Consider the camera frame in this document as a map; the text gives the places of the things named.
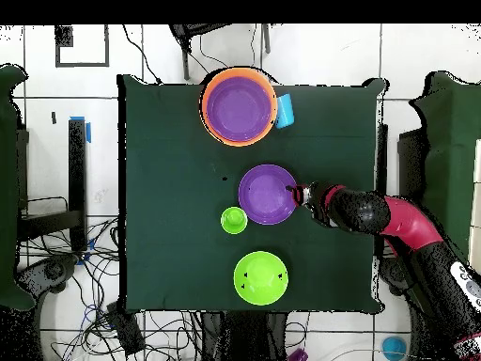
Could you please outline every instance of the orange bowl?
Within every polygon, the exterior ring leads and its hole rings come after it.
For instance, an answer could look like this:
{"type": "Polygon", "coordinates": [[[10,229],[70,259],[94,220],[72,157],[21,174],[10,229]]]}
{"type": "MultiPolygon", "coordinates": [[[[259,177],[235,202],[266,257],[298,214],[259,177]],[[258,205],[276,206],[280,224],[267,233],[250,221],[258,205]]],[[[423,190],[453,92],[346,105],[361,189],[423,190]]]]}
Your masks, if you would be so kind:
{"type": "Polygon", "coordinates": [[[219,140],[221,143],[227,144],[228,146],[245,147],[245,146],[254,144],[256,141],[259,141],[269,132],[269,130],[271,129],[272,125],[275,122],[276,117],[277,117],[277,99],[275,96],[275,91],[272,88],[272,85],[269,83],[269,81],[254,68],[229,68],[227,70],[220,71],[210,80],[210,82],[208,82],[203,93],[200,96],[200,118],[202,120],[202,123],[204,123],[204,126],[206,127],[207,131],[212,137],[219,140]],[[248,141],[232,141],[225,137],[222,137],[213,128],[212,124],[209,121],[209,116],[207,113],[207,104],[209,101],[209,96],[212,93],[212,90],[216,88],[224,80],[227,80],[233,77],[244,77],[259,84],[267,93],[267,96],[270,99],[270,103],[271,103],[271,116],[266,126],[264,127],[262,132],[260,132],[258,135],[256,135],[256,137],[248,141]]]}

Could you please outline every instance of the blue cup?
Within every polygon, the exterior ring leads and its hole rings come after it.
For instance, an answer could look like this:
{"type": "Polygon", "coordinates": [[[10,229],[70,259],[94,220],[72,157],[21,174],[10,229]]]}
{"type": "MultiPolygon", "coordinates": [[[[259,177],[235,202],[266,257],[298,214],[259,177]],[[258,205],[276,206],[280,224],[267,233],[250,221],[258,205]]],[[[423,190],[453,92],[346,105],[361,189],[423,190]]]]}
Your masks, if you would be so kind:
{"type": "Polygon", "coordinates": [[[282,129],[294,123],[294,111],[292,110],[292,102],[290,101],[290,94],[277,97],[277,118],[275,120],[275,127],[282,129]]]}
{"type": "Polygon", "coordinates": [[[389,361],[399,361],[406,354],[406,342],[401,337],[388,337],[382,342],[384,356],[389,361]]]}

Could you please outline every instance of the green bowl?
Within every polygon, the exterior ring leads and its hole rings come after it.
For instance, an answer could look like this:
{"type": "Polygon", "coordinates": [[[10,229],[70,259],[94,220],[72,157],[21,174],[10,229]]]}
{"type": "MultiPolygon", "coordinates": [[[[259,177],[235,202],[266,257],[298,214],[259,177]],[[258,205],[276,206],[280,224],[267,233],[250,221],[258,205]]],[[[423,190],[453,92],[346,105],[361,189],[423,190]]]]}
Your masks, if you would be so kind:
{"type": "Polygon", "coordinates": [[[244,256],[234,270],[234,287],[251,305],[265,306],[278,300],[287,289],[287,269],[269,252],[257,251],[244,256]]]}
{"type": "Polygon", "coordinates": [[[223,211],[221,225],[225,232],[229,234],[239,234],[247,226],[247,214],[241,208],[233,206],[223,211]]]}

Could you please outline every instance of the purple bowl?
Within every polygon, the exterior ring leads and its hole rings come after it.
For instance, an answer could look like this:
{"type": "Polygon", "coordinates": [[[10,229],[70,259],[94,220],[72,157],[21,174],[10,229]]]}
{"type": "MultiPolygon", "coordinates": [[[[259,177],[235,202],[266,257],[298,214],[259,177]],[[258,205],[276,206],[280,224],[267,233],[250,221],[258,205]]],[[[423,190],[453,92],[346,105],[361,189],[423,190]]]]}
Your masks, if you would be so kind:
{"type": "Polygon", "coordinates": [[[207,116],[222,137],[249,141],[260,135],[269,123],[271,102],[258,83],[245,77],[231,77],[212,90],[207,116]]]}
{"type": "Polygon", "coordinates": [[[296,181],[284,168],[259,165],[249,170],[239,184],[239,203],[247,216],[261,225],[274,225],[286,220],[296,204],[286,186],[296,181]]]}

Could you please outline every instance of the chair leg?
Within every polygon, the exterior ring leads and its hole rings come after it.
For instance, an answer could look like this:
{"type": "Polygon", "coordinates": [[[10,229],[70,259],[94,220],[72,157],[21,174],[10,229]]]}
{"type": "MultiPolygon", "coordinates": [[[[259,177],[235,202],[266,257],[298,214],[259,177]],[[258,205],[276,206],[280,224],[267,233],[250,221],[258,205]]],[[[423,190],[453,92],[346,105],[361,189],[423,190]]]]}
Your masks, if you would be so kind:
{"type": "Polygon", "coordinates": [[[269,24],[262,24],[262,30],[264,31],[264,40],[266,41],[266,53],[271,52],[271,40],[269,38],[269,24]]]}
{"type": "Polygon", "coordinates": [[[184,66],[184,79],[189,80],[189,60],[187,58],[187,52],[182,50],[182,64],[184,66]]]}

